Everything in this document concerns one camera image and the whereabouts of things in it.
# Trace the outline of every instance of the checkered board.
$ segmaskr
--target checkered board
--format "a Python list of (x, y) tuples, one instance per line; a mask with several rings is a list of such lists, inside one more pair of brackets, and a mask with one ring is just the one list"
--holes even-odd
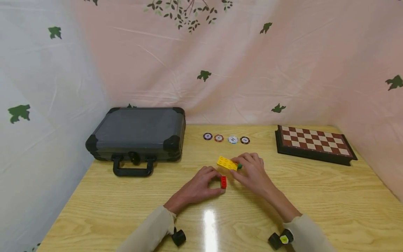
[(279, 125), (276, 140), (278, 152), (282, 154), (343, 165), (357, 160), (342, 134)]

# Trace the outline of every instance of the left hand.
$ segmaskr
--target left hand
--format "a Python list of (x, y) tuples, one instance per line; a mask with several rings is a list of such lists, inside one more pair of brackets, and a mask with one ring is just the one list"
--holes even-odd
[(211, 166), (204, 166), (165, 203), (164, 207), (170, 212), (178, 214), (189, 204), (199, 203), (225, 193), (225, 189), (208, 188), (208, 184), (213, 178), (221, 179), (221, 174)]

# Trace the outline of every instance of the red poker chip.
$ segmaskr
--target red poker chip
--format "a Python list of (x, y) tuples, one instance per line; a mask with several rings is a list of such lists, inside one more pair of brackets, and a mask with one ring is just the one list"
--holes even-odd
[(205, 133), (205, 134), (203, 135), (203, 138), (204, 138), (205, 140), (211, 140), (211, 139), (213, 138), (213, 135), (212, 135), (211, 133)]
[(247, 137), (241, 137), (241, 143), (243, 144), (249, 144), (251, 142), (251, 140), (249, 140), (249, 138)]
[(222, 135), (215, 135), (214, 140), (216, 142), (222, 142), (222, 141), (224, 141), (224, 137)]

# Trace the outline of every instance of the yellow lego brick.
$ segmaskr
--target yellow lego brick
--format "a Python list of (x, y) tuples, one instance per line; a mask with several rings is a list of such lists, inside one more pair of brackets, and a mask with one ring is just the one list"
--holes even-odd
[(236, 171), (238, 169), (238, 165), (236, 163), (232, 162), (231, 160), (229, 160), (223, 156), (220, 156), (218, 158), (217, 164), (219, 166), (222, 166), (222, 167), (230, 169), (230, 170)]

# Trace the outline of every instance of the beige sleeve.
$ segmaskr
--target beige sleeve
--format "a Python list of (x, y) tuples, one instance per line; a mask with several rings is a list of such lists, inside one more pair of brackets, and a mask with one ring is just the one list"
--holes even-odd
[(290, 223), (284, 223), (284, 228), (291, 231), (294, 236), (291, 244), (295, 252), (336, 252), (320, 227), (307, 215), (296, 217)]
[(176, 215), (159, 206), (122, 243), (116, 252), (152, 252), (168, 234), (174, 233)]

